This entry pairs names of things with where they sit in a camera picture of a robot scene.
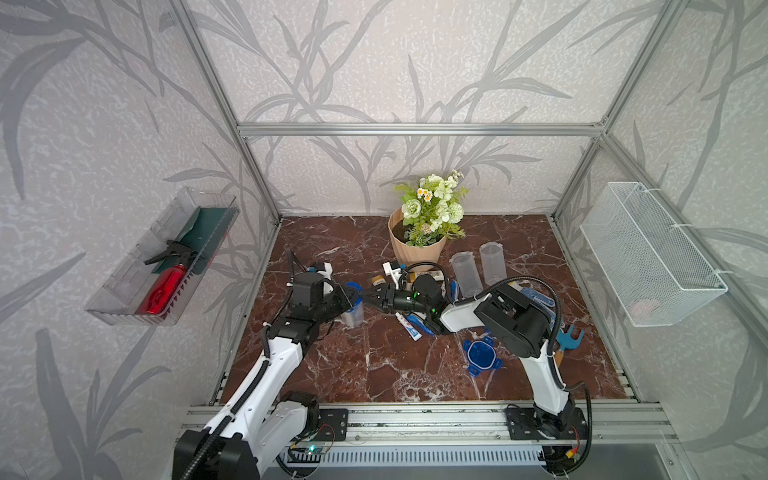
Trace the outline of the blue-lidded clear kit cup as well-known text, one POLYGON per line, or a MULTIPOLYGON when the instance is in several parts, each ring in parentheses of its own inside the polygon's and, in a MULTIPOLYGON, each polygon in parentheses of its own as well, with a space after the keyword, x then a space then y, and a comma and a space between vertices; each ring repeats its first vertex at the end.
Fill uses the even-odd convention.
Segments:
POLYGON ((484 281, 492 286, 507 277, 504 248, 501 243, 487 242, 479 248, 484 281))
POLYGON ((348 328, 356 328, 364 322, 363 288, 355 282, 347 282, 345 292, 349 294, 352 307, 341 315, 342 323, 348 328))
POLYGON ((457 252, 451 259, 459 290, 464 298, 474 298, 483 291, 474 253, 471 251, 457 252))

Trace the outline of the blue cup lid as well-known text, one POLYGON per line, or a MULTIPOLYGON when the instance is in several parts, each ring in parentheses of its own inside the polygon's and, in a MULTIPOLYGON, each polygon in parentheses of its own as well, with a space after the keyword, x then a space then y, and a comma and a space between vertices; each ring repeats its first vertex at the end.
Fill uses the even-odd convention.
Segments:
POLYGON ((492 337, 465 340, 462 348, 468 362, 467 371, 471 377, 477 377, 486 371, 498 370, 503 366, 492 337))

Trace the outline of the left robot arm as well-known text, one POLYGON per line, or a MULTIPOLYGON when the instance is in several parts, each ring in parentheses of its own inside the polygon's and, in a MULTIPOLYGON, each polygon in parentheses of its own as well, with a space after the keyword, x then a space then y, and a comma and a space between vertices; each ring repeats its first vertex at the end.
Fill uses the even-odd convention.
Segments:
POLYGON ((318 272, 297 274, 274 319, 262 329, 262 353, 221 410, 201 430, 187 430, 173 452, 173 479, 259 479, 295 439, 318 429, 311 394, 279 399, 320 327, 351 310, 358 290, 318 272))

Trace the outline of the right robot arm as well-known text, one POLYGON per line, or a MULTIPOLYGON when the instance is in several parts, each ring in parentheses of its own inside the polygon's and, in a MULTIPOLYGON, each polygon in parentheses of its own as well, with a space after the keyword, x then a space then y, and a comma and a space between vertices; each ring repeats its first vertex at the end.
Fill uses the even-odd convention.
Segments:
POLYGON ((429 275, 417 279, 411 289, 384 283, 365 290, 363 301, 383 313, 415 312, 425 316, 426 328, 435 334, 456 333, 484 327, 520 359, 533 391, 539 424, 562 431, 576 411, 571 389, 555 361, 554 347, 561 331, 561 303, 551 286, 532 276, 503 279, 472 298, 451 302, 429 275), (549 290, 555 315, 512 286, 533 282, 549 290))

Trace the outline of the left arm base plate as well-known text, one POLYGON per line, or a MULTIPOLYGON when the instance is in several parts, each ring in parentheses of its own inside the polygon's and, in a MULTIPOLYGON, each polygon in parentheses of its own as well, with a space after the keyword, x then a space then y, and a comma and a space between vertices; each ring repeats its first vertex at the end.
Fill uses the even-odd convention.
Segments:
POLYGON ((311 409, 299 439, 320 442, 344 441, 348 426, 349 410, 346 408, 311 409))

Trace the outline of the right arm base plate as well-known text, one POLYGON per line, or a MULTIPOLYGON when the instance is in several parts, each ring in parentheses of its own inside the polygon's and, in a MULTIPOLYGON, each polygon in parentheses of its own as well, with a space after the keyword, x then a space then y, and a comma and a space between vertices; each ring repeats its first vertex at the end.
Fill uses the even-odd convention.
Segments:
POLYGON ((556 415, 543 409, 507 405, 504 410, 511 440, 586 441, 590 437, 589 423, 584 412, 572 402, 556 415))

